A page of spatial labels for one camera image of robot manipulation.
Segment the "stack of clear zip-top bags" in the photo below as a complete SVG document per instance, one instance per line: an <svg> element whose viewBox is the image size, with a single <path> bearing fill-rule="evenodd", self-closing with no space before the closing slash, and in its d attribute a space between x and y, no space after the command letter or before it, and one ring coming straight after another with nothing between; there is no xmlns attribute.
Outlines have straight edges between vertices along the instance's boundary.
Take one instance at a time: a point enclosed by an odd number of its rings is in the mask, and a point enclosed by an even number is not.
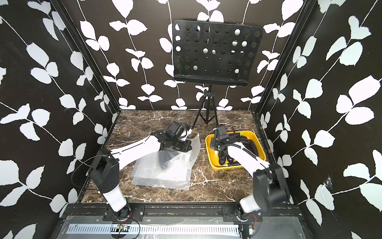
<svg viewBox="0 0 382 239"><path fill-rule="evenodd" d="M162 165L158 159L141 158L132 171L132 184L175 190L189 190L191 170L182 164Z"/></svg>

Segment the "black front mounting rail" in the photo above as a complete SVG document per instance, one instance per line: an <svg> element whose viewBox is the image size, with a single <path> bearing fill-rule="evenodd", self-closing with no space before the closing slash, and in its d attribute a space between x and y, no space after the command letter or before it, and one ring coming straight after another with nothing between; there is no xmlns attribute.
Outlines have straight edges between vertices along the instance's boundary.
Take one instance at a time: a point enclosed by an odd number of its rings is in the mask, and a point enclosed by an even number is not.
<svg viewBox="0 0 382 239"><path fill-rule="evenodd" d="M129 203L121 213L114 212L106 203L69 204L63 217L100 216L103 221L119 222L130 216L142 222L148 217L221 217L225 222L239 224L261 222L264 217L296 217L304 221L300 208L296 205L281 204L268 211L245 213L235 202L173 202L173 203Z"/></svg>

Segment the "yellow plastic tray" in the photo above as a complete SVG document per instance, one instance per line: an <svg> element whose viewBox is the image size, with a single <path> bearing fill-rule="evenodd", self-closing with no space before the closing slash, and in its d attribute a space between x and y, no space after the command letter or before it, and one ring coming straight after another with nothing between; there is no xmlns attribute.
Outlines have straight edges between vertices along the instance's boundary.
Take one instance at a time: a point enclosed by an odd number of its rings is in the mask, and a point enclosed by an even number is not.
<svg viewBox="0 0 382 239"><path fill-rule="evenodd" d="M254 132L249 130L242 130L242 131L236 131L235 133L240 134L241 136L247 137L248 140L252 140L257 148L256 155L259 156L263 161L267 161L266 154L260 144L259 139L257 138ZM220 170L242 168L243 166L237 163L236 160L232 164L230 164L227 160L224 165L219 164L218 152L211 147L213 138L214 138L214 134L209 134L205 139L208 159L212 169L215 171L220 171Z"/></svg>

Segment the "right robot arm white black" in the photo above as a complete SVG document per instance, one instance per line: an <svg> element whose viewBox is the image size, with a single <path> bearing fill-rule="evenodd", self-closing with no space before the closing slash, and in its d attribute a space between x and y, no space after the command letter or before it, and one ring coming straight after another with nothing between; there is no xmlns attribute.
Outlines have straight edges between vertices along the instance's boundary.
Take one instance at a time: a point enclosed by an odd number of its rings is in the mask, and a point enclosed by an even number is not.
<svg viewBox="0 0 382 239"><path fill-rule="evenodd" d="M253 193L239 201L244 213L269 211L274 206L287 202L290 197L286 178L277 164L263 161L247 149L242 142L213 137L210 147L218 153L230 156L246 169L253 178Z"/></svg>

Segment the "white perforated strip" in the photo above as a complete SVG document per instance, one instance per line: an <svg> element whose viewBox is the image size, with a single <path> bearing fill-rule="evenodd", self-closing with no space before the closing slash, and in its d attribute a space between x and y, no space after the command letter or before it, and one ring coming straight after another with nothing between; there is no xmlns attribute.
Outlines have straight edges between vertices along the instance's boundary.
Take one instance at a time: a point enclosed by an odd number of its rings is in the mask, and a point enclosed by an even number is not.
<svg viewBox="0 0 382 239"><path fill-rule="evenodd" d="M223 235L240 236L237 225L70 224L67 235Z"/></svg>

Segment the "clear zip-top bag top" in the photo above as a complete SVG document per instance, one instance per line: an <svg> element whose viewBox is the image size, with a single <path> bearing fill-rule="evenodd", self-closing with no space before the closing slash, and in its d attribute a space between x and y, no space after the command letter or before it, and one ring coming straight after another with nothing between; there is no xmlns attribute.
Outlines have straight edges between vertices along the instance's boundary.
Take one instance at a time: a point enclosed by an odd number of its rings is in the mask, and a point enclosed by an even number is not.
<svg viewBox="0 0 382 239"><path fill-rule="evenodd" d="M201 150L200 135L197 134L194 138L192 138L191 143L192 150L189 152L169 151L172 156L172 159L169 162L182 164L191 170ZM158 159L158 152L150 153L142 158Z"/></svg>

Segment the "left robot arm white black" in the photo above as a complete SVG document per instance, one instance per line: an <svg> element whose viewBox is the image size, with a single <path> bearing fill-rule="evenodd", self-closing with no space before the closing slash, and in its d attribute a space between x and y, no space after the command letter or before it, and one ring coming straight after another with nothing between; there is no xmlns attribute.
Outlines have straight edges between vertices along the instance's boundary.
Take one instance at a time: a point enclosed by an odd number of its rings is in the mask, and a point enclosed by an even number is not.
<svg viewBox="0 0 382 239"><path fill-rule="evenodd" d="M119 171L128 164L153 153L162 151L189 152L192 141L187 132L180 136L171 132L155 131L146 138L126 147L109 151L102 148L90 167L90 179L106 199L111 209L118 213L127 206L119 187Z"/></svg>

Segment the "black perforated music stand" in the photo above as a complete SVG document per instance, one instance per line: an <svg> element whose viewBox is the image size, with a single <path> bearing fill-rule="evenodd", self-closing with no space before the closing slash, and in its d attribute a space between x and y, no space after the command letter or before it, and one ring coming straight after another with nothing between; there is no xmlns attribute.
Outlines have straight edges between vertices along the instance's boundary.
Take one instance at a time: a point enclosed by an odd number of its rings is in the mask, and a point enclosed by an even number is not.
<svg viewBox="0 0 382 239"><path fill-rule="evenodd" d="M242 86L250 72L264 29L260 26L175 20L173 28L173 78L205 84L196 118L205 124L217 119L213 85Z"/></svg>

